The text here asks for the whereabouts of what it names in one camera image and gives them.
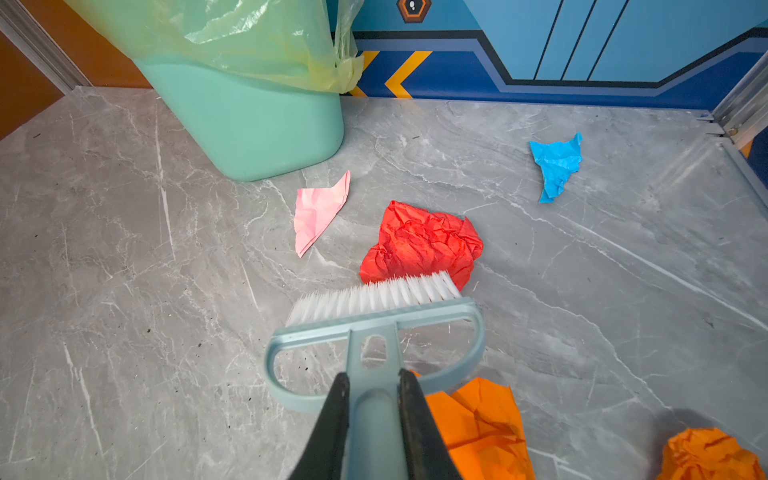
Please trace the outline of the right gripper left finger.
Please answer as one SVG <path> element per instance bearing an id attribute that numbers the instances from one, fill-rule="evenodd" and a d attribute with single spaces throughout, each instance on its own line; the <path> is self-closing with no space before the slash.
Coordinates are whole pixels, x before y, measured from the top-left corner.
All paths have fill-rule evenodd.
<path id="1" fill-rule="evenodd" d="M 350 381 L 345 372 L 334 378 L 305 449 L 290 480 L 340 480 L 349 428 Z"/>

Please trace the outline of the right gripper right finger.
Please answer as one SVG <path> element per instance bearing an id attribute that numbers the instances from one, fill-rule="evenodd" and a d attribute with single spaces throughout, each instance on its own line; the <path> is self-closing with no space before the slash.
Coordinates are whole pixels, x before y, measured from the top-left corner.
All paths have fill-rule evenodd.
<path id="1" fill-rule="evenodd" d="M 410 480 L 461 480 L 416 375 L 399 371 L 398 410 Z"/>

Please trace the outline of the teal hand brush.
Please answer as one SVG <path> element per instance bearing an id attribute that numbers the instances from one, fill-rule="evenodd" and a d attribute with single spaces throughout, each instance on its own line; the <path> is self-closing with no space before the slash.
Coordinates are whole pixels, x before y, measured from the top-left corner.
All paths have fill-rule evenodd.
<path id="1" fill-rule="evenodd" d="M 452 323 L 471 327 L 468 351 L 435 373 L 415 374 L 425 397 L 464 379 L 479 364 L 485 348 L 481 310 L 460 293 L 447 272 L 312 293 L 294 304 L 286 326 L 276 330 L 267 344 L 263 363 L 267 387 L 284 407 L 319 417 L 331 386 L 323 394 L 292 391 L 279 380 L 275 360 L 287 351 L 345 343 L 341 372 L 350 381 L 350 409 L 341 479 L 408 479 L 398 410 L 399 371 L 408 370 L 401 336 L 408 330 Z"/>

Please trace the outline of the red paper scrap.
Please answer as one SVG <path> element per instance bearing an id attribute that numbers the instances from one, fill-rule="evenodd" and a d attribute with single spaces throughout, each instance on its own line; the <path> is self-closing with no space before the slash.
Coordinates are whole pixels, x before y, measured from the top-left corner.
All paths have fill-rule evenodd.
<path id="1" fill-rule="evenodd" d="M 483 249 L 469 219 L 393 201 L 384 212 L 378 243 L 364 257 L 359 276 L 370 284 L 445 271 L 462 290 Z"/>

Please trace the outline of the pink paper scrap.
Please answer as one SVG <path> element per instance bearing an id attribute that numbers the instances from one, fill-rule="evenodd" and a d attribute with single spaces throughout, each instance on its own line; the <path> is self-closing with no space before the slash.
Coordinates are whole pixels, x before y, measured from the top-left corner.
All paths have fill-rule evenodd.
<path id="1" fill-rule="evenodd" d="M 297 191 L 293 226 L 295 252 L 302 258 L 325 232 L 345 205 L 351 182 L 347 171 L 332 187 L 304 188 Z"/>

